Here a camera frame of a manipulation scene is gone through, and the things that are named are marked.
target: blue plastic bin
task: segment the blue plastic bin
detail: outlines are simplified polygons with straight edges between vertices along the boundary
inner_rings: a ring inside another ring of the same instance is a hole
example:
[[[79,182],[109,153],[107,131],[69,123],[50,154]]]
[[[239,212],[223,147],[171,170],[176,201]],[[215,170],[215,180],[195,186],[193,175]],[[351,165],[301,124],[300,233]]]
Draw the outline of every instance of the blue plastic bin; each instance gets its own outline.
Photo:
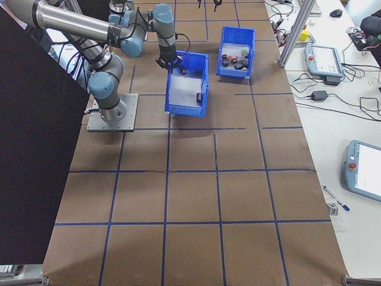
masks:
[[[223,54],[241,56],[241,50],[248,50],[249,64],[248,70],[236,70],[233,65],[228,67],[222,65],[221,56]],[[255,50],[255,30],[249,28],[229,27],[224,26],[221,34],[221,44],[218,52],[217,71],[218,76],[237,77],[239,79],[249,79],[251,68],[254,62]]]
[[[186,75],[182,75],[179,68],[172,73],[168,71],[164,111],[204,117],[209,93],[208,55],[188,52],[182,57]],[[196,100],[197,93],[201,93],[201,102]]]

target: floor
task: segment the floor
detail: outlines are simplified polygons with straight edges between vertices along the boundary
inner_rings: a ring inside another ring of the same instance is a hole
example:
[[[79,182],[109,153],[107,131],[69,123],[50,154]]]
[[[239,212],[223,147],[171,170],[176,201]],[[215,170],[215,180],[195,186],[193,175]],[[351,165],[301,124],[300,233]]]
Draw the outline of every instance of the floor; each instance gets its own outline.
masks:
[[[52,286],[341,285],[264,3],[226,0],[215,13],[210,2],[169,4],[190,50],[209,55],[207,115],[164,114],[155,35],[141,57],[124,58],[119,92],[140,94],[136,130],[87,133],[84,118],[43,274]],[[222,26],[256,30],[250,79],[216,76]]]

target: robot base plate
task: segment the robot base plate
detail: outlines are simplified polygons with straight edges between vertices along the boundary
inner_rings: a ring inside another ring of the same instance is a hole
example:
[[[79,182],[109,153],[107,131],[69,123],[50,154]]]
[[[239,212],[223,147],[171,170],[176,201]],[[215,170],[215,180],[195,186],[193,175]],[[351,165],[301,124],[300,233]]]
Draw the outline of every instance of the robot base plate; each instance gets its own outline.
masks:
[[[126,116],[120,121],[111,124],[104,122],[97,111],[91,112],[86,130],[89,132],[133,132],[135,128],[138,99],[138,94],[120,94],[120,100],[127,105]],[[98,109],[98,104],[94,102],[92,108]]]

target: touchscreen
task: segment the touchscreen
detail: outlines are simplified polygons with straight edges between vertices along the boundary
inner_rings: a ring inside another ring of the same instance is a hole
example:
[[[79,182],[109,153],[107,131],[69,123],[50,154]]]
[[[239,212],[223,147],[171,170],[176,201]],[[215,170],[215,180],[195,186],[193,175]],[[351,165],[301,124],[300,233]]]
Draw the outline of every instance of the touchscreen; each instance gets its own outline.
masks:
[[[359,144],[355,187],[381,196],[381,150]]]
[[[314,54],[316,70],[324,73],[339,73],[333,49],[313,46],[312,52]]]

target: white tabletop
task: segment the white tabletop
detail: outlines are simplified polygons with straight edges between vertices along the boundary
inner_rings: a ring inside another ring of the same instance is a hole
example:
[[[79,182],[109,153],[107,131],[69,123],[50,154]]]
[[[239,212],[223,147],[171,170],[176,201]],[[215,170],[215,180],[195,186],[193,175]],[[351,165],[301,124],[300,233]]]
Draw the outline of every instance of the white tabletop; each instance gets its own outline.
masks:
[[[309,18],[315,22],[315,25],[308,25],[307,29],[316,39],[316,44],[334,46],[341,54],[351,42],[346,35],[346,30],[353,26],[353,22],[339,0],[317,0],[317,3],[323,15]],[[294,0],[293,4],[295,11],[298,12],[298,1]],[[283,11],[289,11],[288,7],[282,8],[282,5],[277,7]],[[329,13],[337,8],[343,10],[343,16],[329,17]],[[269,7],[267,9],[269,15],[274,14]],[[289,30],[295,19],[296,13],[291,14],[289,20],[284,20],[281,27]],[[378,66],[370,53],[362,56],[353,44],[345,51],[345,62]],[[362,79],[354,79],[353,82],[345,79],[338,86],[318,83],[303,93],[295,92],[294,89],[292,91],[299,97],[305,97],[311,95],[312,91],[324,90],[328,94],[335,93],[352,104],[359,104],[360,97],[376,97],[381,101],[381,92],[378,89],[381,86],[379,72],[372,68],[363,69],[372,71],[367,71]],[[286,65],[286,71],[290,83],[307,71],[304,48],[294,49]],[[302,90],[310,84],[311,82],[298,83],[295,86]],[[329,96],[324,102],[297,98],[295,102],[366,117],[358,108],[350,107],[334,96]],[[375,101],[369,101],[369,104],[372,107],[376,106]],[[351,208],[350,212],[339,209],[338,216],[331,216],[349,275],[356,278],[381,278],[381,203],[345,190],[341,179],[345,151],[349,142],[357,139],[381,146],[381,122],[371,122],[331,111],[297,106],[320,183],[327,185],[341,201]],[[328,194],[325,192],[323,194],[327,201],[332,200]]]

